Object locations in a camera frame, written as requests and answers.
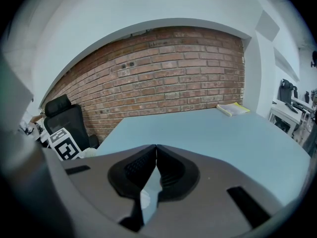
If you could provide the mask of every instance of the notebook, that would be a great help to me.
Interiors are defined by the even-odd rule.
[[[218,104],[217,108],[230,117],[250,112],[250,110],[246,109],[245,107],[242,107],[237,102],[227,105]]]

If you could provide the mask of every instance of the desk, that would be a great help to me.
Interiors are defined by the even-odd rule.
[[[305,101],[302,101],[302,100],[297,99],[295,97],[292,97],[292,101],[302,105],[304,107],[304,109],[308,110],[309,112],[313,111],[312,104],[306,103]]]
[[[163,144],[224,160],[268,189],[282,205],[300,193],[309,155],[255,113],[228,117],[218,109],[124,118],[97,149],[111,154]]]
[[[302,117],[302,111],[297,110],[298,114],[291,111],[284,102],[279,100],[274,100],[276,104],[272,104],[271,106],[271,115],[270,115],[270,121],[273,121],[273,115],[281,118],[283,121],[287,122],[290,125],[290,128],[288,130],[288,135],[291,137],[293,134],[293,131],[295,129],[295,126],[297,124],[301,123],[301,117]]]

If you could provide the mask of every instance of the tabletop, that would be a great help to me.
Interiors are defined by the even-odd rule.
[[[294,121],[297,124],[301,123],[301,117],[302,117],[302,111],[298,110],[297,108],[295,108],[298,112],[295,113],[293,111],[291,111],[288,106],[285,105],[284,102],[280,101],[280,100],[274,100],[276,102],[276,104],[272,104],[271,108],[276,110],[277,112],[281,113],[282,115],[286,116],[287,118],[291,119],[292,121]]]
[[[300,99],[297,99],[295,97],[292,97],[292,101],[293,102],[297,102],[298,104],[302,105],[305,109],[307,109],[309,112],[312,112],[313,111],[313,108],[312,108],[312,104],[310,103],[306,103],[305,101],[302,101]]]
[[[250,112],[228,117],[218,109],[124,118],[97,150],[111,154],[163,144],[226,161],[286,205],[303,186],[309,155],[277,126]]]

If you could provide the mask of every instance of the white wall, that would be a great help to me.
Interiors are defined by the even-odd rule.
[[[37,101],[77,61],[123,35],[159,26],[194,25],[246,38],[261,12],[256,0],[253,6],[248,0],[65,1],[50,21],[54,28],[45,30],[34,61]]]
[[[279,26],[275,39],[273,40],[274,47],[283,55],[288,63],[287,70],[289,73],[294,73],[299,78],[299,54],[298,48],[292,37],[287,25],[283,21],[280,14],[276,11],[274,6],[268,0],[258,0],[263,9],[270,15],[270,17]]]
[[[296,45],[268,0],[59,0],[59,3],[37,39],[34,54],[29,55],[34,93],[32,105],[36,108],[67,70],[95,49],[122,36],[155,27],[189,25],[213,28],[247,40],[256,36],[263,11],[273,22],[269,25],[277,26],[277,34],[272,40],[268,38],[274,51],[282,56],[289,74],[300,76]],[[252,95],[250,102],[254,103],[251,106],[256,107],[252,110],[258,112],[259,107],[267,106],[268,101],[260,95],[264,96],[267,81],[275,82],[275,75],[265,65],[262,58],[265,52],[260,52],[267,46],[266,41],[254,40],[257,53],[247,48],[245,52],[252,54],[250,58],[262,59],[254,68],[254,76],[261,84],[247,82],[252,79],[246,75],[249,87],[246,87],[245,96]]]
[[[300,49],[300,82],[297,86],[298,95],[304,100],[304,94],[306,91],[311,94],[311,91],[317,88],[317,68],[311,67],[312,53],[315,49]]]

